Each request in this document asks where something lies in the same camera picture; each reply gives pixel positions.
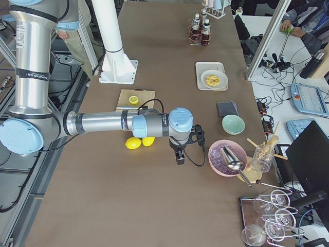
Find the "computer monitor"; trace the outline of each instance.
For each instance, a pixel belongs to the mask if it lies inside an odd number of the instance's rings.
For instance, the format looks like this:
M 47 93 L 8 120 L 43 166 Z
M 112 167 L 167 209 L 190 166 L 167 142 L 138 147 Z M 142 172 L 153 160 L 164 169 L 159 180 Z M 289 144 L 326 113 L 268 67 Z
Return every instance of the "computer monitor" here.
M 286 154 L 307 196 L 321 190 L 329 194 L 329 138 L 315 121 L 294 140 Z M 329 231 L 329 199 L 313 206 Z

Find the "table surface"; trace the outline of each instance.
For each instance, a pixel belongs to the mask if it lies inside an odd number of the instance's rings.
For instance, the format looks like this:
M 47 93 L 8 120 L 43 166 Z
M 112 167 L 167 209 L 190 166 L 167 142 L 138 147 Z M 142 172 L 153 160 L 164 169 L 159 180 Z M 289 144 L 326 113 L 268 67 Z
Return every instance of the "table surface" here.
M 271 17 L 267 17 L 267 16 L 242 15 L 241 17 L 251 36 L 264 34 L 266 27 L 271 19 Z M 285 37 L 286 34 L 280 32 L 279 30 L 276 31 L 272 41 L 268 46 L 268 51 L 267 51 L 268 57 L 265 59 L 273 60 L 272 53 L 276 53 L 277 56 L 279 56 Z M 296 75 L 311 58 L 310 54 L 308 53 L 307 49 L 305 48 L 300 38 L 294 37 L 293 35 L 291 35 L 288 38 L 287 44 L 283 51 L 283 56 L 285 62 L 290 61 L 292 64 L 294 64 L 294 73 L 291 73 L 293 72 L 291 68 L 287 70 L 288 73 L 281 72 L 280 74 L 280 73 L 272 73 L 271 69 L 267 69 L 266 71 L 264 71 L 265 68 L 262 67 L 262 68 L 258 68 L 254 73 L 253 77 L 251 78 L 255 96 L 259 98 L 270 96 L 273 100 L 273 103 L 270 104 L 270 109 L 268 110 L 268 113 L 274 117 L 275 125 L 278 123 L 278 121 L 281 122 L 281 127 L 278 132 L 278 136 L 280 138 L 278 143 L 291 144 L 293 142 L 293 138 L 289 134 L 285 124 L 289 120 L 314 118 L 317 121 L 317 123 L 321 126 L 323 131 L 327 135 L 329 135 L 328 118 L 298 112 L 291 99 L 284 101 L 281 105 L 275 103 L 278 101 L 275 100 L 274 95 L 272 93 L 272 89 L 282 89 L 283 87 L 278 85 L 278 81 L 281 81 L 282 83 L 285 83 L 283 84 L 283 86 L 287 88 L 285 91 L 279 91 L 278 94 L 280 96 L 283 96 L 282 98 L 284 100 L 290 98 L 291 93 L 289 86 L 291 85 L 294 76 L 296 79 L 295 81 L 296 83 L 317 86 L 320 88 L 320 90 L 323 91 L 322 93 L 323 98 L 329 96 L 328 95 L 329 85 L 327 84 L 324 78 L 303 79 L 299 75 Z
M 209 46 L 190 45 L 189 19 L 199 4 L 126 2 L 119 17 L 125 53 L 139 61 L 134 85 L 91 83 L 81 112 L 114 111 L 121 89 L 155 90 L 165 111 L 188 108 L 205 131 L 206 151 L 229 139 L 249 156 L 265 140 L 252 85 L 230 8 L 211 18 Z M 197 88 L 195 63 L 222 62 L 229 89 Z M 246 122 L 243 133 L 224 132 L 216 102 L 234 100 Z M 238 197 L 255 197 L 266 188 L 248 188 L 239 179 L 216 174 L 208 161 L 201 168 L 186 160 L 177 166 L 167 138 L 150 147 L 128 150 L 129 131 L 77 137 L 64 148 L 26 246 L 244 246 Z M 187 147 L 200 163 L 202 151 Z M 263 175 L 276 183 L 273 169 Z

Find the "green bowl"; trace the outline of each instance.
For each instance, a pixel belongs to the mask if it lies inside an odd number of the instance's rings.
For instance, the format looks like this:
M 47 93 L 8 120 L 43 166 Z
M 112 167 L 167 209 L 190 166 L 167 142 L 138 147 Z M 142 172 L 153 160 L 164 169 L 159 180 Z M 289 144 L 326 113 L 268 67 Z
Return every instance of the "green bowl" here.
M 230 135 L 237 135 L 243 132 L 246 124 L 242 118 L 236 115 L 227 115 L 223 118 L 222 126 L 225 132 Z

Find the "white tray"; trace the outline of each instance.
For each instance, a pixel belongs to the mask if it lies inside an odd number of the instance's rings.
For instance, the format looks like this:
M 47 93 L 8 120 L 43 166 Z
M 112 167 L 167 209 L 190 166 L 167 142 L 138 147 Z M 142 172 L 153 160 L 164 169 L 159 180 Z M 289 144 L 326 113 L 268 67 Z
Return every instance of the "white tray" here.
M 226 91 L 228 89 L 228 84 L 223 89 L 210 89 L 210 88 L 206 87 L 205 85 L 203 85 L 203 83 L 201 82 L 200 76 L 203 72 L 205 72 L 206 70 L 209 70 L 209 69 L 215 69 L 215 70 L 225 73 L 224 66 L 222 63 L 219 63 L 219 62 L 197 62 L 197 63 L 195 63 L 196 83 L 197 83 L 198 89 L 209 90 L 209 91 Z

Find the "person's hand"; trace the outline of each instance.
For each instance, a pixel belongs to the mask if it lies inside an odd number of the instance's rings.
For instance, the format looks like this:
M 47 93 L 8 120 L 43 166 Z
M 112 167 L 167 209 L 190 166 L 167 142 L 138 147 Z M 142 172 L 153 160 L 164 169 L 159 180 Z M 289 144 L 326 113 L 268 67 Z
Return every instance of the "person's hand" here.
M 285 19 L 283 22 L 282 22 L 282 25 L 281 25 L 281 27 L 280 27 L 280 30 L 281 31 L 285 31 L 285 30 L 287 30 L 288 28 L 290 28 L 291 27 L 291 22 L 290 22 L 290 20 L 289 19 Z
M 306 34 L 306 32 L 304 32 L 300 27 L 294 27 L 292 34 L 301 38 Z
M 70 36 L 68 35 L 68 33 L 66 31 L 57 31 L 58 36 L 62 39 L 62 40 L 67 40 L 68 38 L 70 38 Z

